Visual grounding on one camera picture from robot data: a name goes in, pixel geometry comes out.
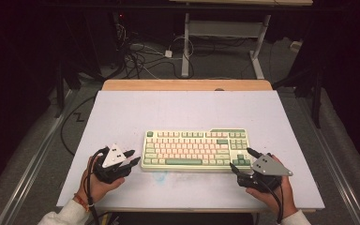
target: green space bar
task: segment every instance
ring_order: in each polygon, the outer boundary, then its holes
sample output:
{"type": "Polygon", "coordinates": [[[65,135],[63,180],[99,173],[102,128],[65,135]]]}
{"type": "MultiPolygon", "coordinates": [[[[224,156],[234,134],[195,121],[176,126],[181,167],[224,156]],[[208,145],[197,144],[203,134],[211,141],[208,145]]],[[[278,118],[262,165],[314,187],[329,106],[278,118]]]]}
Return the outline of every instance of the green space bar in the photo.
{"type": "Polygon", "coordinates": [[[202,165],[203,161],[200,159],[166,159],[166,165],[202,165]]]}

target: wrist strap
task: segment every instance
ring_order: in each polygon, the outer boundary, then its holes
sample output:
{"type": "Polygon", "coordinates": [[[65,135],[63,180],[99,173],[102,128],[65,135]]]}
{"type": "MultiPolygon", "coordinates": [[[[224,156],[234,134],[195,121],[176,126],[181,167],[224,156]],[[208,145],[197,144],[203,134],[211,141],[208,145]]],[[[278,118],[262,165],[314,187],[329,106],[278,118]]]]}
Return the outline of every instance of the wrist strap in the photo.
{"type": "Polygon", "coordinates": [[[78,203],[84,208],[84,210],[89,212],[89,205],[87,205],[87,203],[85,203],[77,193],[74,193],[74,197],[78,200],[78,203]]]}

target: mechanical keyboard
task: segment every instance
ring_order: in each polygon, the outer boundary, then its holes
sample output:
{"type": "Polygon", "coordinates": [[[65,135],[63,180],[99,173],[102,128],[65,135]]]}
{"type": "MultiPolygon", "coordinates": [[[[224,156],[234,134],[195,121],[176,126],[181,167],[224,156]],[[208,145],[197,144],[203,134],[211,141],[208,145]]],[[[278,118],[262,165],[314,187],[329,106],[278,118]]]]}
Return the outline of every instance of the mechanical keyboard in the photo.
{"type": "Polygon", "coordinates": [[[147,171],[230,172],[230,162],[251,170],[248,134],[241,128],[209,131],[148,130],[142,168],[147,171]]]}

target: floor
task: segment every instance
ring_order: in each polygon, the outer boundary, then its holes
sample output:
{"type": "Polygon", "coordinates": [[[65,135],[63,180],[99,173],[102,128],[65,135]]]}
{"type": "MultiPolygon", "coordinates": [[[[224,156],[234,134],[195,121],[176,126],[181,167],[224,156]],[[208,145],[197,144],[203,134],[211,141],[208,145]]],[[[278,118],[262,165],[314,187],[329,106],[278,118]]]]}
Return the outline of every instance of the floor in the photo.
{"type": "MultiPolygon", "coordinates": [[[[289,49],[291,41],[283,39],[275,44],[264,42],[259,56],[264,77],[270,83],[286,78],[297,53],[289,49]]],[[[192,79],[256,79],[248,51],[253,39],[196,40],[192,79]]],[[[176,79],[181,62],[176,59],[157,60],[167,49],[154,42],[138,42],[132,46],[143,57],[143,71],[127,71],[114,79],[176,79]]],[[[173,58],[181,57],[174,50],[173,58]]],[[[103,67],[103,75],[114,68],[103,67]]],[[[22,140],[0,177],[0,224],[37,224],[55,207],[66,179],[88,115],[93,97],[101,83],[80,75],[82,88],[67,90],[66,108],[55,118],[57,100],[52,93],[52,106],[38,119],[22,140]]],[[[278,89],[285,112],[306,157],[325,203],[325,209],[307,214],[311,224],[360,224],[360,157],[353,147],[341,121],[334,112],[329,97],[322,92],[321,129],[309,118],[310,99],[296,98],[292,88],[278,89]]],[[[260,214],[259,224],[276,224],[271,213],[260,214]]]]}

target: sleeve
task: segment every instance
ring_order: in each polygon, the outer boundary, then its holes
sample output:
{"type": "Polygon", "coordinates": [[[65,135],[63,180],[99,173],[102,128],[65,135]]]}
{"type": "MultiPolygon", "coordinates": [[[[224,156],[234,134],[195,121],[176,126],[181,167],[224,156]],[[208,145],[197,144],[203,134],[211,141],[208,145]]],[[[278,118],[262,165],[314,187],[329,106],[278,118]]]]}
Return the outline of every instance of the sleeve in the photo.
{"type": "Polygon", "coordinates": [[[282,219],[281,225],[310,225],[306,216],[303,214],[301,210],[297,211],[297,213],[290,215],[284,219],[282,219]]]}
{"type": "Polygon", "coordinates": [[[84,208],[73,200],[69,200],[60,213],[46,214],[39,225],[83,225],[89,218],[84,208]]]}

